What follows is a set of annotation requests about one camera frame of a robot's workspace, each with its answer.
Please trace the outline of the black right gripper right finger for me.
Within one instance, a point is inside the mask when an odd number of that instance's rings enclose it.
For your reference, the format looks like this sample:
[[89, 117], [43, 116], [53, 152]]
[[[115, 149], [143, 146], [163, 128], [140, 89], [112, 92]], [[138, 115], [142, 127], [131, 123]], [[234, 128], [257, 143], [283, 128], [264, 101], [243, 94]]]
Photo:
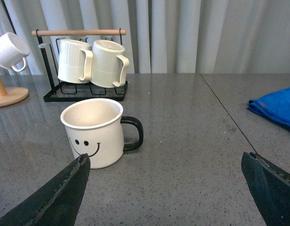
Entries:
[[290, 173], [257, 153], [244, 152], [241, 170], [268, 226], [290, 226]]

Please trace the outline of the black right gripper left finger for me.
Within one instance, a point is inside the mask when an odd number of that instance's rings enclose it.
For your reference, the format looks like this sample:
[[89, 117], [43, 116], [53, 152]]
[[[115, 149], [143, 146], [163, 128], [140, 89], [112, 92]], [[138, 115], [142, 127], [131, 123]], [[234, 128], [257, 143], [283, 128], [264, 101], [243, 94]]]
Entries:
[[22, 203], [0, 218], [0, 226], [73, 226], [90, 174], [82, 154]]

